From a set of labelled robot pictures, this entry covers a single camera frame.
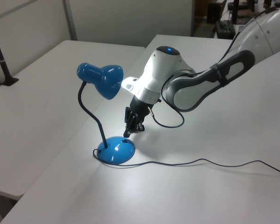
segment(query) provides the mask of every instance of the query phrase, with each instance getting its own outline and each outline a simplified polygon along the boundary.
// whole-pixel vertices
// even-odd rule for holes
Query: white table
[[[78,65],[120,64],[127,71],[143,50],[64,41],[16,75],[19,82],[0,86],[0,195],[19,199],[87,120],[77,101]],[[102,100],[85,90],[91,111]]]
[[[127,75],[138,76],[160,45],[178,49],[200,71],[217,62],[230,42],[157,35]],[[123,134],[124,109],[131,99],[121,90],[95,110],[107,137]],[[180,121],[164,103],[153,109],[162,123]],[[145,132],[131,136],[136,153],[127,163],[207,158],[236,165],[260,159],[280,169],[280,53],[184,115],[185,125],[175,130],[147,116]],[[263,164],[111,168],[92,157],[100,142],[89,118],[2,224],[280,224],[280,173]]]

